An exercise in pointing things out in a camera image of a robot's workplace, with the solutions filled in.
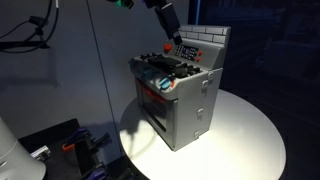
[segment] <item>white round table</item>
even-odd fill
[[[277,180],[286,153],[272,122],[247,101],[219,90],[210,130],[173,152],[140,113],[126,108],[120,139],[131,162],[151,180]]]

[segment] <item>white device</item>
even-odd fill
[[[19,143],[0,118],[0,180],[42,180],[45,165]]]

